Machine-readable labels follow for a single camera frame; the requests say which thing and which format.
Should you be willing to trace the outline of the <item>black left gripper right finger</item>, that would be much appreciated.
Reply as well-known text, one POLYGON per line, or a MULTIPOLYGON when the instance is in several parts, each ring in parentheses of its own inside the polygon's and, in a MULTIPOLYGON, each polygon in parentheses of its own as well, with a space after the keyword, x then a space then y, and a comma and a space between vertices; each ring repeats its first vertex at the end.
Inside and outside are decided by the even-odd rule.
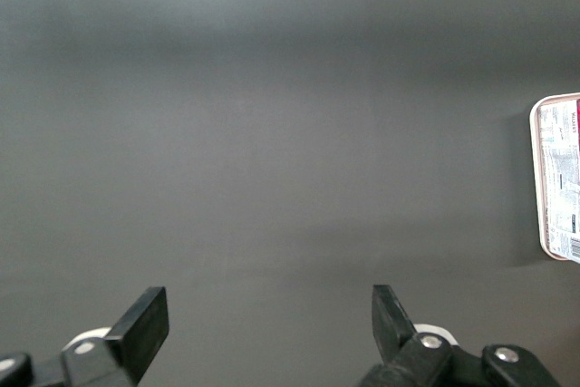
POLYGON ((476 356, 445 329, 414 324, 389 285, 372 289, 372 334, 381 364, 360 386, 557 386, 552 373, 529 350, 487 345, 476 356))

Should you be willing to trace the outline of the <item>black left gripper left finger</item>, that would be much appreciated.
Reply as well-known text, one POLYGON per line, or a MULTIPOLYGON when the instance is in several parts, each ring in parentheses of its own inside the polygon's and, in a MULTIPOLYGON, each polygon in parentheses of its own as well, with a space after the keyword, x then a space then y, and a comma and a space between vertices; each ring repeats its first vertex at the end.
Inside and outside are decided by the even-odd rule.
POLYGON ((34 362, 1 355, 3 386, 136 386, 169 334, 167 290, 148 288, 111 327, 76 335, 59 354, 34 362))

